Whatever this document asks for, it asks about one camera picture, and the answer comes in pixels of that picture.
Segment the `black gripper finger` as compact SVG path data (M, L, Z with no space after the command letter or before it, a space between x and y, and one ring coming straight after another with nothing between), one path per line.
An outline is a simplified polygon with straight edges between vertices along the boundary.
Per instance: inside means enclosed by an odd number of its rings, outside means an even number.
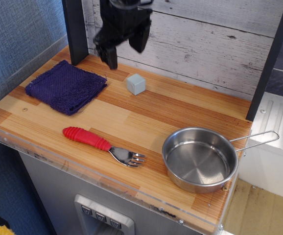
M150 24L130 28L129 45L138 53L145 49L150 32Z
M106 63L111 70L118 68L118 57L116 47L101 48L100 49L101 61Z

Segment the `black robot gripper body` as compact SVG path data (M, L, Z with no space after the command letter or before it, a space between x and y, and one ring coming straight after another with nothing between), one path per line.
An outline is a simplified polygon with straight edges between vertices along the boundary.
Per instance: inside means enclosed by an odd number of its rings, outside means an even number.
M151 24L152 1L142 3L140 0L101 0L100 16L102 29L96 34L93 43L100 56L100 49L117 47L129 40L130 28Z

